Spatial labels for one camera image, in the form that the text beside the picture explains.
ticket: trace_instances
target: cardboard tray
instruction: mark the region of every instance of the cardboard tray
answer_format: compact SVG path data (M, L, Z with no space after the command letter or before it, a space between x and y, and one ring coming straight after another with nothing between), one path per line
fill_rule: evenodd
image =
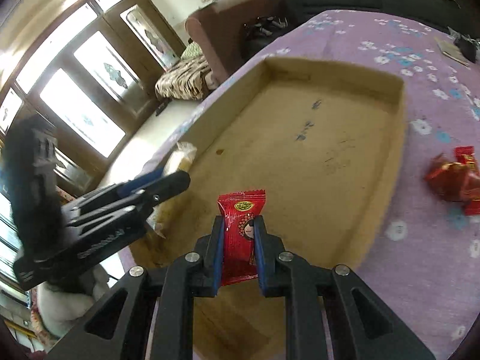
M392 196L405 135L403 81L354 64L269 58L182 137L198 147L182 210L159 245L164 263L193 249L217 198L265 189L267 231L322 267L357 267ZM284 305L256 280L196 299L194 345L208 360L284 350Z

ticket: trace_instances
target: stain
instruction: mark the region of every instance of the stain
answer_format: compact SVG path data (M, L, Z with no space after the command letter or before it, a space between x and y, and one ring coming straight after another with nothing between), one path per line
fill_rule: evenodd
M305 122L305 125L303 126L303 129L302 131L297 135L297 139L296 140L306 140L307 136L307 131L310 127L313 127L315 126L315 123L311 122L311 121L307 121Z

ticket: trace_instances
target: bed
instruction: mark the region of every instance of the bed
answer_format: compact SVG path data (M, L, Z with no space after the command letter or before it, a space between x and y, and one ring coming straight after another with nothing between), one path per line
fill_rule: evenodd
M203 54L181 59L155 84L155 94L160 101L204 100L218 87L212 69Z
M422 176L441 152L450 155L462 145L480 150L480 68L442 55L435 37L452 42L445 33L397 16L323 12L267 46L208 96L143 172L162 164L200 115L264 58L339 60L398 75L407 95L402 168L388 213L357 273L444 360L479 315L480 219L438 200ZM134 264L133 257L128 250L121 253L126 266ZM195 337L194 344L202 354L205 344Z

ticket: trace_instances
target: white flower print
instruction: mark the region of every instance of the white flower print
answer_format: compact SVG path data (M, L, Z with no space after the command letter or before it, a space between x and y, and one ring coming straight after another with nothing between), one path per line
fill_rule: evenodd
M379 55L378 57L375 57L373 59L376 63L378 64L381 64L381 65L384 65L384 64L387 64L390 62L390 59L388 59L387 57L385 57L384 55Z
M433 74L433 73L427 74L427 78L434 83L436 83L438 81L437 76L435 76L435 74Z
M280 50L277 50L277 54L279 56L283 56L285 54L288 54L290 52L290 48L289 47L285 47L283 49L280 49Z
M460 84L461 90L465 93L465 95L470 96L472 92L470 92L470 89L468 89L465 85Z
M407 224L404 221L393 221L385 230L385 235L392 241L400 241L407 236L408 232Z
M451 337L452 337L452 341L456 341L456 340L459 340L461 339L464 335L465 335L465 332L467 331L467 328L464 327L464 326L459 326L457 329L455 329L453 331L453 333L451 334Z
M440 97L441 99L448 100L450 98L449 95L447 95L444 91L440 89L434 89L432 92L435 96Z
M477 259L480 257L480 239L474 239L470 245L470 257Z
M480 121L480 117L477 115L477 113L473 110L473 109L470 109L470 111L472 112L472 116L478 121Z
M400 70L400 73L402 73L404 76L413 76L413 72L411 70L408 70L408 69L402 69Z

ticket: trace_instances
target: black object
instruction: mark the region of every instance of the black object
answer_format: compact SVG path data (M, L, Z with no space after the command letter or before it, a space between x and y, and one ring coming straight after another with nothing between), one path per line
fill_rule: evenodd
M248 61L260 50L290 30L287 19L273 16L259 17L254 24L244 25L244 41L241 46L242 58Z
M291 29L329 9L383 12L419 21L450 33L448 27L472 38L477 34L463 9L452 0L282 0Z
M458 47L466 59L472 63L475 63L477 60L477 47L474 45L473 41L465 39L464 36L460 36L459 38L455 39L454 45Z
M335 360L434 360L433 354L348 267L324 269L285 252L254 220L258 281L266 297L285 297L286 359L326 360L318 297L325 304ZM192 359L194 297L214 297L223 260L223 219L194 252L169 267L134 267L49 352L46 360ZM158 312L152 321L155 302ZM150 326L153 336L148 337Z
M101 188L60 206L55 188L55 128L35 115L12 126L4 170L13 220L22 242L13 271L23 290L49 281L89 294L95 265L143 236L153 207L185 191L188 173L162 169Z

